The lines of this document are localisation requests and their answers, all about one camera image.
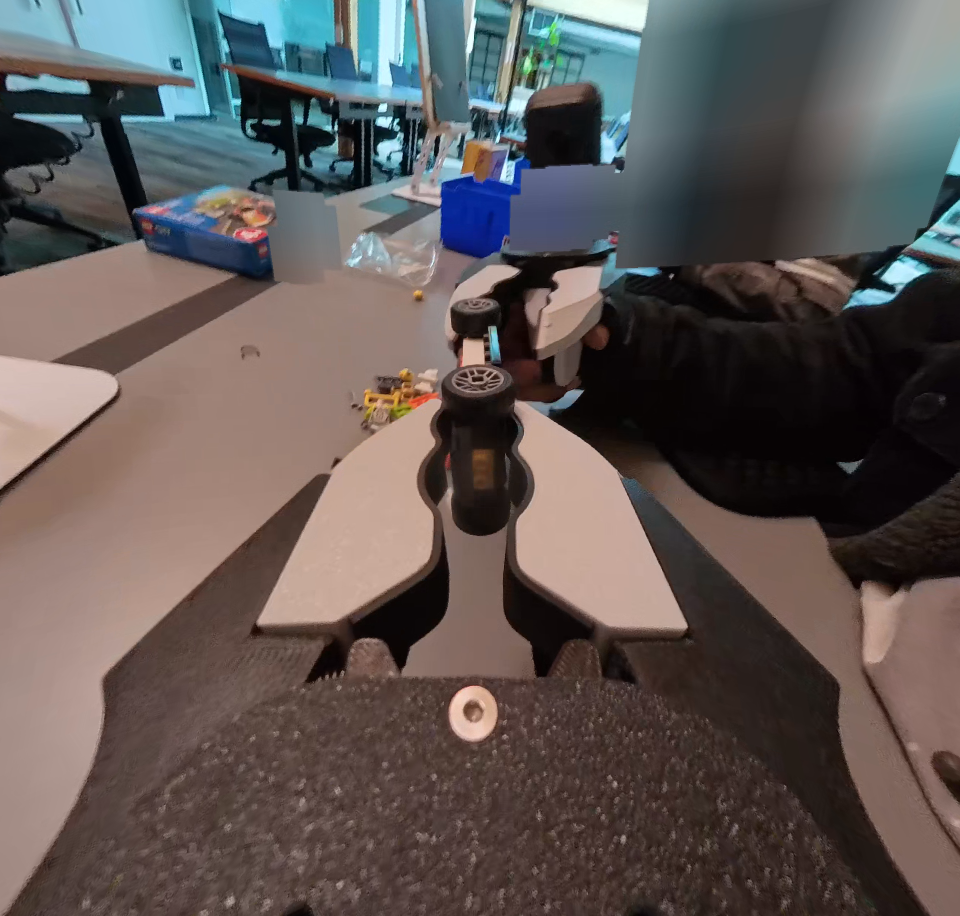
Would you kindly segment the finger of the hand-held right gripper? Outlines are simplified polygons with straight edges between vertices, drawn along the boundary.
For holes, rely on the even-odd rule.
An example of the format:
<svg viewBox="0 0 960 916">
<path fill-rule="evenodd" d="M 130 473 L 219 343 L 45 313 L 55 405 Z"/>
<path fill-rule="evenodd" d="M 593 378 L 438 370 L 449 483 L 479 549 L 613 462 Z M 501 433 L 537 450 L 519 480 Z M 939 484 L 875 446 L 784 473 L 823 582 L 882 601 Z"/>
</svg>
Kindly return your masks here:
<svg viewBox="0 0 960 916">
<path fill-rule="evenodd" d="M 558 268 L 545 262 L 530 262 L 525 266 L 487 262 L 462 278 L 453 291 L 453 306 L 489 309 L 497 305 L 505 309 L 522 299 L 528 289 L 552 288 L 559 272 Z"/>
<path fill-rule="evenodd" d="M 566 392 L 579 381 L 584 340 L 599 323 L 600 291 L 580 296 L 560 289 L 530 291 L 530 345 L 539 367 L 534 392 Z"/>
</svg>

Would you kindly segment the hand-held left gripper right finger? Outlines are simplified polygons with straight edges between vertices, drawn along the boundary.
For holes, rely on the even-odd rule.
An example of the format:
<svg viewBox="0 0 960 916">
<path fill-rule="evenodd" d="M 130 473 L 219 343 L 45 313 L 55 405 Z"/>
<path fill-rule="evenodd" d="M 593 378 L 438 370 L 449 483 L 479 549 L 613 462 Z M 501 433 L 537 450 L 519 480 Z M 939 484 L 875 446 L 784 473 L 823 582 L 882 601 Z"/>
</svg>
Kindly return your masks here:
<svg viewBox="0 0 960 916">
<path fill-rule="evenodd" d="M 510 451 L 504 608 L 537 666 L 582 640 L 677 641 L 689 624 L 635 506 L 602 454 L 527 404 Z"/>
</svg>

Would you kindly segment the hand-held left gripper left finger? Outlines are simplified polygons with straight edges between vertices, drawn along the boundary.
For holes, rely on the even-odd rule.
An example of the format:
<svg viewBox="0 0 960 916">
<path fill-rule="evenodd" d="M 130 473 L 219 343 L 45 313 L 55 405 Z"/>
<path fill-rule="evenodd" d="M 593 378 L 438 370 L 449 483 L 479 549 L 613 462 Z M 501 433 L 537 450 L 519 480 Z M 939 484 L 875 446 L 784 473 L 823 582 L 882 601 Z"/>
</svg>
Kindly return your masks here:
<svg viewBox="0 0 960 916">
<path fill-rule="evenodd" d="M 369 436 L 331 471 L 257 630 L 387 645 L 399 666 L 441 621 L 450 575 L 439 500 L 445 454 L 425 404 Z"/>
</svg>

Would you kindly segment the orange lego race car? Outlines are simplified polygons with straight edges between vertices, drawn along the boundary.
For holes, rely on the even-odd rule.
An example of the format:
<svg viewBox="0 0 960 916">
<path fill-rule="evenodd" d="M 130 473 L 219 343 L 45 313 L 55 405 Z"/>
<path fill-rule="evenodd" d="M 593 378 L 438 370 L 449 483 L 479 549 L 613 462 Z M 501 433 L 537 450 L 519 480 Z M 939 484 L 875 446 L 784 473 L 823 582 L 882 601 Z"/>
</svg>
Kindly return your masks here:
<svg viewBox="0 0 960 916">
<path fill-rule="evenodd" d="M 466 534 L 491 536 L 510 518 L 509 454 L 518 435 L 517 388 L 500 364 L 501 309 L 487 297 L 455 301 L 449 310 L 457 367 L 440 384 L 449 425 L 448 458 L 453 521 Z"/>
</svg>

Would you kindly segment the person's right forearm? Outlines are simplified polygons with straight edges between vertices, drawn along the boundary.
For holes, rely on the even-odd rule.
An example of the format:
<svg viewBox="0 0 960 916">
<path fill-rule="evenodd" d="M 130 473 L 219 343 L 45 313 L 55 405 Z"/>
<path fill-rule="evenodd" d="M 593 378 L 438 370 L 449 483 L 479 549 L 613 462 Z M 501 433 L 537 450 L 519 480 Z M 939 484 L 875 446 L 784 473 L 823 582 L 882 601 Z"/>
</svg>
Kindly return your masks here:
<svg viewBox="0 0 960 916">
<path fill-rule="evenodd" d="M 603 324 L 575 408 L 637 429 L 726 510 L 851 535 L 958 476 L 957 268 L 801 323 L 734 321 L 619 287 Z"/>
</svg>

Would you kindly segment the blue lego box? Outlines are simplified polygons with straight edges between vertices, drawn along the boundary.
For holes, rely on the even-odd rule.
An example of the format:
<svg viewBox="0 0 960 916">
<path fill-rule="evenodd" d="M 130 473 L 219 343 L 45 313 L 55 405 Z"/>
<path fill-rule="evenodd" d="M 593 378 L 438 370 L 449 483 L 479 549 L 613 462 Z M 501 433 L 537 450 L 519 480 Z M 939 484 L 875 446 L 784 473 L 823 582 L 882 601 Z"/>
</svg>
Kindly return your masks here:
<svg viewBox="0 0 960 916">
<path fill-rule="evenodd" d="M 270 279 L 269 228 L 276 221 L 269 195 L 217 186 L 134 210 L 146 247 L 157 254 Z"/>
</svg>

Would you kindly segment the person's right hand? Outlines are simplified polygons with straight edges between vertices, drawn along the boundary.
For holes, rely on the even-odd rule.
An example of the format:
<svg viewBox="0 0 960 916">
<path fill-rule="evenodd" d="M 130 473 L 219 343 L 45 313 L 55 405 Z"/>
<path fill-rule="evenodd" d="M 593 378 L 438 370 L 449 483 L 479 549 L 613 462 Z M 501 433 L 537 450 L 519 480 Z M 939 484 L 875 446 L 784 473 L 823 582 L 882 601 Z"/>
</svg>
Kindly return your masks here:
<svg viewBox="0 0 960 916">
<path fill-rule="evenodd" d="M 567 384 L 549 382 L 545 364 L 535 359 L 529 325 L 522 307 L 514 307 L 499 331 L 500 364 L 513 379 L 516 397 L 525 402 L 553 404 L 583 387 L 579 378 Z"/>
</svg>

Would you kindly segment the blue plastic bin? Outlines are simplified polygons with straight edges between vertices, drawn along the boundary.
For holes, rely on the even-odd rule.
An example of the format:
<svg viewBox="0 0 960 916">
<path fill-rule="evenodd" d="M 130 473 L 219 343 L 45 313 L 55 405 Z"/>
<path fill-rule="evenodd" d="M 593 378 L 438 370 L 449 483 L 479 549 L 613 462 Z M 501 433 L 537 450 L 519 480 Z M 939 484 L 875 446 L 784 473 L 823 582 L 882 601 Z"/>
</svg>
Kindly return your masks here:
<svg viewBox="0 0 960 916">
<path fill-rule="evenodd" d="M 442 247 L 476 259 L 499 253 L 504 239 L 509 237 L 510 202 L 521 192 L 525 168 L 525 160 L 515 164 L 510 182 L 479 182 L 471 174 L 443 181 L 439 207 Z"/>
</svg>

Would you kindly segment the clear plastic bag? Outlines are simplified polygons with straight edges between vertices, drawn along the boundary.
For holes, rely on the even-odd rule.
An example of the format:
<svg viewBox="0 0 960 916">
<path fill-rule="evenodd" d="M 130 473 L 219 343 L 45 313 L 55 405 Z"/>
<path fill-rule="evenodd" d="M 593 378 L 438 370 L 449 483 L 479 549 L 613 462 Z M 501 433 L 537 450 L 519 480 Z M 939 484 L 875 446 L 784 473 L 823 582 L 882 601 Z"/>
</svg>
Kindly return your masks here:
<svg viewBox="0 0 960 916">
<path fill-rule="evenodd" d="M 361 232 L 349 248 L 343 259 L 345 268 L 402 283 L 412 290 L 431 284 L 441 252 L 438 240 L 399 238 L 374 230 Z"/>
</svg>

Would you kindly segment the long wooden desk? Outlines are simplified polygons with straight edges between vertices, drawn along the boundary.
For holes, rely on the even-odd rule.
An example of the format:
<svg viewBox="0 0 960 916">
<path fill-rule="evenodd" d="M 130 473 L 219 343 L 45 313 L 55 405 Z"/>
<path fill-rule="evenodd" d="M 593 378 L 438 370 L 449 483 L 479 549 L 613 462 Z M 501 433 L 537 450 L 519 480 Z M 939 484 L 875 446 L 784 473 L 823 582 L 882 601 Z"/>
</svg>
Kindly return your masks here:
<svg viewBox="0 0 960 916">
<path fill-rule="evenodd" d="M 221 65 L 224 72 L 232 72 L 231 63 Z M 242 75 L 258 79 L 270 80 L 286 86 L 296 94 L 308 95 L 312 100 L 332 103 L 336 106 L 336 116 L 339 122 L 352 123 L 357 126 L 354 133 L 353 148 L 353 182 L 357 188 L 366 188 L 371 185 L 372 169 L 374 165 L 374 122 L 381 107 L 389 106 L 402 110 L 405 123 L 403 129 L 404 163 L 402 177 L 411 178 L 418 147 L 425 134 L 425 128 L 415 125 L 414 111 L 408 109 L 409 104 L 421 102 L 421 91 L 414 88 L 384 86 L 363 81 L 349 81 L 330 77 L 320 77 L 315 74 L 302 74 L 288 70 L 257 70 L 246 67 L 239 69 Z M 481 112 L 487 115 L 499 116 L 502 114 L 503 104 L 472 97 L 470 100 L 471 115 Z"/>
</svg>

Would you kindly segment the black office chair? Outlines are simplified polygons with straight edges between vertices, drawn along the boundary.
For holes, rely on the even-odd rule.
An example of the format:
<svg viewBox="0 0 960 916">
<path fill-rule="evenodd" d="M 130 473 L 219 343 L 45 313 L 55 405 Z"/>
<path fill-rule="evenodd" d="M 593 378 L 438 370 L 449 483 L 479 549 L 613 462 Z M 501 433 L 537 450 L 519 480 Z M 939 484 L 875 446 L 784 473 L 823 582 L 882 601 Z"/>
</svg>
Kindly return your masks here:
<svg viewBox="0 0 960 916">
<path fill-rule="evenodd" d="M 239 121 L 243 135 L 254 141 L 269 144 L 272 152 L 284 157 L 282 168 L 251 179 L 248 189 L 260 191 L 285 180 L 289 190 L 299 190 L 303 182 L 315 191 L 330 189 L 329 181 L 320 179 L 313 171 L 312 156 L 317 150 L 331 146 L 336 137 L 309 120 L 311 98 L 296 94 L 286 86 L 270 80 L 258 80 L 242 75 L 240 68 L 263 69 L 274 72 L 276 66 L 269 45 L 266 26 L 249 22 L 218 11 L 222 33 L 232 72 L 239 88 Z"/>
</svg>

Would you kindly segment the person's pale printed shirt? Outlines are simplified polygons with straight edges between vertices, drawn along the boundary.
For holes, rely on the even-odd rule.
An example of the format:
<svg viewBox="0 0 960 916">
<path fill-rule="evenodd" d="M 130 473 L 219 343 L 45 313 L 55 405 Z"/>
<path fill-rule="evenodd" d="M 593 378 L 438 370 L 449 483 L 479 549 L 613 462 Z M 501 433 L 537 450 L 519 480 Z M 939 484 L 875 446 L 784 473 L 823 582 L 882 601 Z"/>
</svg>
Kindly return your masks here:
<svg viewBox="0 0 960 916">
<path fill-rule="evenodd" d="M 923 796 L 959 844 L 959 580 L 860 586 L 861 665 Z"/>
</svg>

